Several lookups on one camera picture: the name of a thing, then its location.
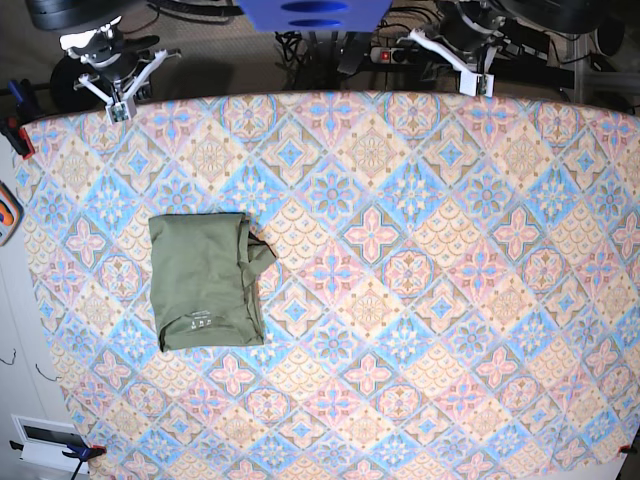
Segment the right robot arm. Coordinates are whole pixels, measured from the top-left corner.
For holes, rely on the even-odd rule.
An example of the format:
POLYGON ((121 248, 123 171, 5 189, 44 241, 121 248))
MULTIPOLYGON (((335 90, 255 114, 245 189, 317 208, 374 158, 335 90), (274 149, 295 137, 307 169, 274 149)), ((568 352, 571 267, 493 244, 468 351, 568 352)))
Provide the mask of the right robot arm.
POLYGON ((156 35, 128 38, 119 29, 127 1, 28 1, 34 27, 59 36, 64 57, 50 77, 55 106, 66 113, 104 105, 112 123, 132 119, 152 96, 150 77, 181 52, 157 50, 156 35))

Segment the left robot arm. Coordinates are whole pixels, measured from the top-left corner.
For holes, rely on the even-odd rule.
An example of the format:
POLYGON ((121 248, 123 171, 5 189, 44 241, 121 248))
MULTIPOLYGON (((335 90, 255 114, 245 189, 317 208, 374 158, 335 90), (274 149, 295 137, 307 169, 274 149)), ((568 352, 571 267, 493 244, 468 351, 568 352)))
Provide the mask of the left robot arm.
POLYGON ((487 95, 489 70, 502 49, 497 32, 507 21, 584 35, 601 25, 610 8, 609 1, 443 1, 437 27, 413 29, 407 39, 449 63, 460 74, 461 93, 487 95))

